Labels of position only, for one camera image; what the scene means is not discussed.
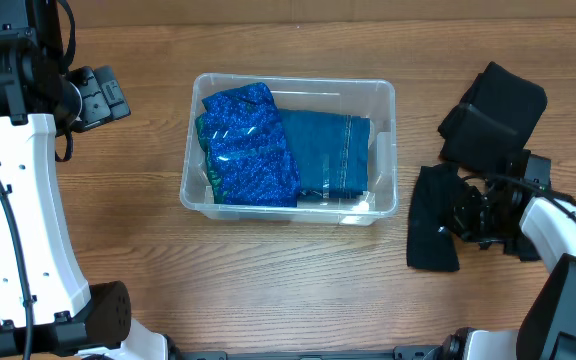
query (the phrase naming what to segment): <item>black cable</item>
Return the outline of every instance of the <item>black cable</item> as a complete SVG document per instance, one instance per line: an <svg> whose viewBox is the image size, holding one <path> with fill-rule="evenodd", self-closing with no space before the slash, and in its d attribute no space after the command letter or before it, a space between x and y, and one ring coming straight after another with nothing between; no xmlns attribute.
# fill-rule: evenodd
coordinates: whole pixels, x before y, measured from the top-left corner
<svg viewBox="0 0 576 360"><path fill-rule="evenodd" d="M77 37L75 35L75 16L72 14L72 9L68 4L67 0L57 0L59 4L64 8L66 15L68 15L68 21L70 21L70 39L68 40L68 48L64 57L59 63L59 72L63 75L68 72L68 68L72 65L75 60L75 51L77 49Z"/></svg>
<svg viewBox="0 0 576 360"><path fill-rule="evenodd" d="M72 153L75 151L75 141L72 139L72 130L70 130L70 128L67 128L64 131L64 136L66 137L66 154L64 155L63 158L61 158L59 154L57 154L57 151L55 151L56 162L69 161L70 159L72 159Z"/></svg>
<svg viewBox="0 0 576 360"><path fill-rule="evenodd" d="M23 296L23 306L26 310L26 345L24 347L24 360L30 359L32 354L32 336L33 336L33 299L30 294L30 285L28 285L28 274L26 273L26 263L24 262L24 253L21 247L21 240L19 237L19 229L17 228L17 221L15 214L12 211L8 195L12 192L10 186L6 189L1 183L0 179L0 201L1 206L4 208L6 220L8 221L8 228L10 229L10 236L12 238L12 246L15 250L15 260L17 261L17 272L19 273L19 283L21 284L21 293Z"/></svg>
<svg viewBox="0 0 576 360"><path fill-rule="evenodd" d="M559 211L563 212L567 217L569 217L575 224L576 224L576 216L571 211L566 209L563 205L561 205L551 193L545 191L539 185L528 183L523 180L515 179L510 176L505 175L497 175L497 174L485 174L485 175L470 175L463 178L464 181L468 181L470 179L483 179L483 180L501 180L511 184L515 184L520 186L524 189L532 191L539 196L546 199L549 203L551 203L554 207L556 207Z"/></svg>

